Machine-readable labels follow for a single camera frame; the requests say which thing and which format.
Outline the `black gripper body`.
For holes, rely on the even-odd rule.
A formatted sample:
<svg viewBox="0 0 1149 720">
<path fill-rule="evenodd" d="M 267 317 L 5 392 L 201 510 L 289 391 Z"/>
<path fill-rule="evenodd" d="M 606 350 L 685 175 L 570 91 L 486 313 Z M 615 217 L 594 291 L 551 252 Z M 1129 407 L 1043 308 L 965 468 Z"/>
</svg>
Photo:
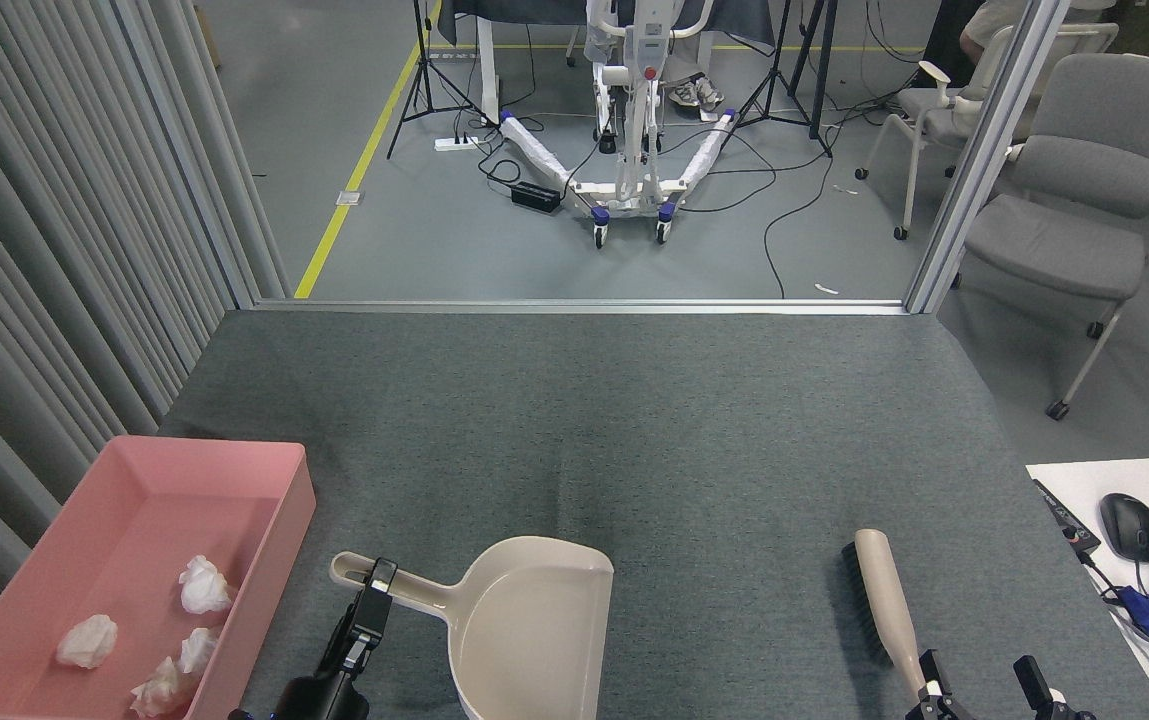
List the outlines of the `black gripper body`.
<svg viewBox="0 0 1149 720">
<path fill-rule="evenodd" d="M 273 719 L 368 719 L 369 700 L 349 674 L 296 676 L 283 688 Z"/>
</svg>

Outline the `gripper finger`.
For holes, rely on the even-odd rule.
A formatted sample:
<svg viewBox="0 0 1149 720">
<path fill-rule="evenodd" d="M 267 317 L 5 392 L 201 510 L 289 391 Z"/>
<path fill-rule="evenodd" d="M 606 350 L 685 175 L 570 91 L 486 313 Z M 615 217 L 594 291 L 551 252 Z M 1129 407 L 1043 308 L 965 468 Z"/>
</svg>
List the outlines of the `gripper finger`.
<svg viewBox="0 0 1149 720">
<path fill-rule="evenodd" d="M 1096 719 L 1094 712 L 1075 709 L 1063 692 L 1049 686 L 1034 656 L 1023 655 L 1013 661 L 1013 669 L 1035 719 Z"/>
<path fill-rule="evenodd" d="M 936 650 L 921 652 L 920 671 L 917 705 L 907 712 L 907 719 L 967 719 L 967 709 L 954 700 L 953 688 L 939 669 Z"/>
<path fill-rule="evenodd" d="M 350 601 L 344 616 L 341 616 L 336 629 L 333 629 L 326 650 L 324 650 L 317 666 L 319 676 L 341 675 L 354 682 L 358 671 L 355 669 L 355 661 L 347 660 L 347 653 L 358 641 L 358 606 L 360 601 Z"/>
<path fill-rule="evenodd" d="M 362 591 L 356 594 L 344 624 L 341 667 L 350 679 L 364 673 L 381 638 L 385 638 L 392 598 L 390 587 L 396 575 L 396 562 L 377 559 Z"/>
</svg>

